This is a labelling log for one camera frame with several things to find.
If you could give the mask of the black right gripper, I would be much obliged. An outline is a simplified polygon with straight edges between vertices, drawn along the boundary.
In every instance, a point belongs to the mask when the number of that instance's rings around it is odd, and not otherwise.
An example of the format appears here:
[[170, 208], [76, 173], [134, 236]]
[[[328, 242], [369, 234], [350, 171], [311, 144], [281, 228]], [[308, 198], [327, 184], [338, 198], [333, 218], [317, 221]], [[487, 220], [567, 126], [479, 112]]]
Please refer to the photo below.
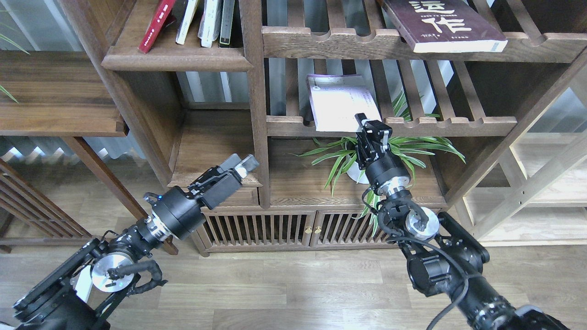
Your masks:
[[376, 193], [399, 193], [406, 190], [411, 180], [403, 161], [391, 151], [388, 140], [392, 128], [381, 121], [370, 121], [364, 113], [357, 113], [359, 124], [356, 154], [359, 169], [365, 171], [369, 184]]

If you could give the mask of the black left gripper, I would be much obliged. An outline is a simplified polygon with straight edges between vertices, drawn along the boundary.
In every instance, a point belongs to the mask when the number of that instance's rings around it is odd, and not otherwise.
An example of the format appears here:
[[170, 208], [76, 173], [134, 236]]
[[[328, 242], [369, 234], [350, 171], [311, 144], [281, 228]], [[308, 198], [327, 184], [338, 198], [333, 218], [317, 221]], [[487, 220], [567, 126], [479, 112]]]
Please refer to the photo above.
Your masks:
[[188, 192], [174, 186], [164, 194], [145, 193], [152, 206], [151, 216], [143, 221], [143, 237], [148, 242], [163, 242], [169, 236], [183, 240], [204, 223], [201, 208], [214, 209], [241, 186], [243, 177], [259, 166], [253, 154], [241, 159], [233, 153], [219, 166], [209, 168], [188, 186]]

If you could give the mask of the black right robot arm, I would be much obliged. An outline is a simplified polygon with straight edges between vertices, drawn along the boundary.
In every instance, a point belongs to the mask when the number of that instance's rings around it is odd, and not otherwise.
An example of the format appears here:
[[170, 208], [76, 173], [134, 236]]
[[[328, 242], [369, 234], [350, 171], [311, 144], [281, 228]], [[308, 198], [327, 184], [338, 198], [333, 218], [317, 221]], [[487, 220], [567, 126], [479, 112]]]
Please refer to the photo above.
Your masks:
[[413, 201], [408, 171], [388, 144], [392, 129], [363, 113], [355, 118], [359, 168], [369, 190], [384, 197], [377, 207], [365, 205], [388, 243], [402, 250], [413, 288], [426, 297], [445, 293], [451, 299], [428, 329], [458, 308], [473, 330], [564, 330], [562, 322], [535, 306], [514, 308], [487, 282], [482, 271], [489, 252], [448, 213], [435, 214]]

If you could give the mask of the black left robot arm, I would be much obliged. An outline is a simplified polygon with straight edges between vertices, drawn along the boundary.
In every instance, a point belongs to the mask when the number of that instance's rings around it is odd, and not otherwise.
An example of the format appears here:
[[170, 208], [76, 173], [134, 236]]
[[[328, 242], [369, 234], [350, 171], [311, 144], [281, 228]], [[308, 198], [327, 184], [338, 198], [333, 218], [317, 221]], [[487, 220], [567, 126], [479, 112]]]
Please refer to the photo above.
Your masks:
[[185, 239], [241, 186], [259, 163], [232, 154], [205, 171], [186, 191], [145, 193], [151, 215], [111, 240], [92, 239], [13, 305], [19, 330], [108, 330], [107, 318], [130, 295], [164, 286], [151, 251], [171, 237]]

